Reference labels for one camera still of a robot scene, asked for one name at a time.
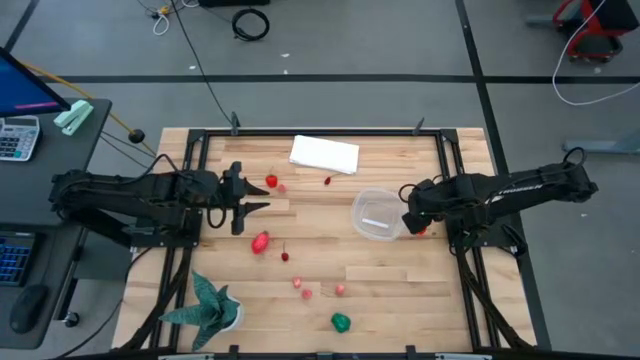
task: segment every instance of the clear plastic container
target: clear plastic container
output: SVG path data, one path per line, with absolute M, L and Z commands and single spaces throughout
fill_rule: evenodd
M 398 194 L 382 188 L 362 190 L 351 208 L 356 230 L 367 239 L 393 241 L 402 231 L 402 214 L 407 211 Z

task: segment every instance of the artificial plant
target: artificial plant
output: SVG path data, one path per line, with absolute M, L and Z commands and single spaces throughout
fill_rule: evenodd
M 200 304 L 176 309 L 160 320 L 180 325 L 199 326 L 191 351 L 204 346 L 220 330 L 230 326 L 238 316 L 238 304 L 227 295 L 227 285 L 217 291 L 204 276 L 192 271 L 193 288 Z

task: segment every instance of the computer mouse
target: computer mouse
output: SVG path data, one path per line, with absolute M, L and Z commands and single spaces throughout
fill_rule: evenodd
M 44 285 L 27 286 L 11 308 L 9 326 L 18 334 L 24 334 L 36 325 L 48 288 Z

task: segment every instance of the computer screen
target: computer screen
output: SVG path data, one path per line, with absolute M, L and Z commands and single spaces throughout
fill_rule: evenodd
M 0 117 L 68 109 L 69 104 L 0 48 Z

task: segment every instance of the wooden tabletop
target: wooden tabletop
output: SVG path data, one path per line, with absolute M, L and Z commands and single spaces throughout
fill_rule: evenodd
M 158 154 L 182 163 L 187 133 L 185 128 L 164 129 Z M 467 173 L 493 174 L 483 130 L 458 129 L 458 136 Z M 192 269 L 218 288 L 229 285 L 229 293 L 242 302 L 246 315 L 237 330 L 216 335 L 201 351 L 227 352 L 232 344 L 240 345 L 241 352 L 262 353 L 404 352 L 406 345 L 416 345 L 419 352 L 471 350 L 460 277 L 448 251 L 444 224 L 431 225 L 424 236 L 404 230 L 394 242 L 368 240 L 352 225 L 351 205 L 362 189 L 397 192 L 404 184 L 440 174 L 435 141 L 432 137 L 336 140 L 360 145 L 358 172 L 336 176 L 325 186 L 331 172 L 289 163 L 292 137 L 212 139 L 208 170 L 220 173 L 233 161 L 241 161 L 243 175 L 251 183 L 266 189 L 264 177 L 271 171 L 287 192 L 271 191 L 265 198 L 271 206 L 249 215 L 240 236 L 231 236 L 230 221 L 218 230 L 203 224 Z M 455 173 L 450 153 L 448 159 Z M 170 168 L 161 161 L 155 170 Z M 219 211 L 215 213 L 214 222 L 219 218 Z M 265 254 L 254 255 L 251 241 L 264 230 L 274 241 Z M 280 258 L 285 243 L 290 254 L 286 263 Z M 482 252 L 496 306 L 521 337 L 535 343 L 516 261 L 498 249 Z M 155 304 L 164 254 L 164 249 L 154 249 L 132 269 L 113 346 L 126 342 Z M 293 288 L 294 276 L 302 277 L 302 288 L 312 290 L 312 299 L 302 299 L 301 289 Z M 346 287 L 342 297 L 334 293 L 338 284 Z M 185 305 L 196 303 L 190 277 Z M 476 311 L 483 344 L 488 345 L 477 301 Z M 349 332 L 333 329 L 330 319 L 336 312 L 351 318 Z M 163 326 L 164 343 L 168 327 Z M 182 327 L 179 351 L 190 351 L 196 332 L 195 327 Z

